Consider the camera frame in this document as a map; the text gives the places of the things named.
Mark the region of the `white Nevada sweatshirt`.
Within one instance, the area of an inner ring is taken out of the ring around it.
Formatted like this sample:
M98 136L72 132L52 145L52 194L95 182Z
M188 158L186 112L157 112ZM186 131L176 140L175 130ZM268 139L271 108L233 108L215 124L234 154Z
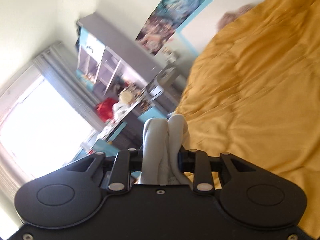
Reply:
M139 179L146 185L188 185L191 180L178 168L178 153L189 147L190 135L184 116L168 120L148 119L143 129L143 161Z

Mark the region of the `blue desk chair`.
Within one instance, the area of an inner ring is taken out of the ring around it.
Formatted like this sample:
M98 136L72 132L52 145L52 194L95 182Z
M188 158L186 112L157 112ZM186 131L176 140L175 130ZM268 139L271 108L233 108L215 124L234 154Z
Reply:
M105 126L102 132L95 132L88 140L82 142L79 152L72 161L79 160L93 152L104 152L106 156L115 156L119 149L114 146L114 140L127 125L126 121L115 122Z

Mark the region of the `white desk with blue trim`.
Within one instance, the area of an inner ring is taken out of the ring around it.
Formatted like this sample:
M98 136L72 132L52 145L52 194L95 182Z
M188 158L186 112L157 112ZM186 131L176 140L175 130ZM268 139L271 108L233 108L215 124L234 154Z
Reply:
M109 121L101 133L93 135L89 142L83 142L81 147L87 154L103 151L109 156L126 148L140 148L144 124L139 117L150 108L151 103L147 99L139 99L116 120Z

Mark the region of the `red bag on desk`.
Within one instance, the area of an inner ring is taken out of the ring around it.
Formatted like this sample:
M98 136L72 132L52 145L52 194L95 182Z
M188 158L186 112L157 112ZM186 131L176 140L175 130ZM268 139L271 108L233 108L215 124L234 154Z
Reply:
M117 100L113 98L106 98L103 102L96 105L96 113L103 122L113 119L113 106L116 103L118 103Z

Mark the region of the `mustard yellow quilt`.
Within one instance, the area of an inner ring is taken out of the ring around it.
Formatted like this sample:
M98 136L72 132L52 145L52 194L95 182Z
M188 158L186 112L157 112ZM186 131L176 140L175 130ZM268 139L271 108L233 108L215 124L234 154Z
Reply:
M319 0L265 0L195 60L178 114L189 147L229 152L300 186L319 237Z

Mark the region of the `grey window curtain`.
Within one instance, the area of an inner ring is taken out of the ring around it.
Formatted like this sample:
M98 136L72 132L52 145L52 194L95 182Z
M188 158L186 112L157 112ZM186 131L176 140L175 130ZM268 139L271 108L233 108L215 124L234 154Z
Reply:
M77 78L78 59L62 42L55 42L33 59L33 64L53 88L96 131L101 132L105 123L95 111L99 99Z

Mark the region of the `white headboard with apple cutouts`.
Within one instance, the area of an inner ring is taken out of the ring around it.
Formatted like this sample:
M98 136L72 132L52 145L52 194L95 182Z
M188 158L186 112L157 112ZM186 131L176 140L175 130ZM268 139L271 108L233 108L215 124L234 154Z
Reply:
M188 48L199 55L217 33L217 23L227 12L244 5L257 5L264 0L205 0L177 29Z

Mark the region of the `grey wall shelf unit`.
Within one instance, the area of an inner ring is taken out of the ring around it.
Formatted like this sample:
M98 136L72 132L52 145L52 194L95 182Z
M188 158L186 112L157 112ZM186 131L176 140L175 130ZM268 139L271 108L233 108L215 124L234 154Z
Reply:
M160 72L161 66L147 52L97 12L79 19L77 25L76 74L99 100L117 82L143 88Z

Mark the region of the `colourful wall poster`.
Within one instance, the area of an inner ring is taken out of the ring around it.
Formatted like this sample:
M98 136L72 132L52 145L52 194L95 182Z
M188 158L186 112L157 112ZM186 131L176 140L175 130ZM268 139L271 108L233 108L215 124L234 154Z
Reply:
M156 55L174 35L178 27L205 0L161 0L144 23L136 41L152 55Z

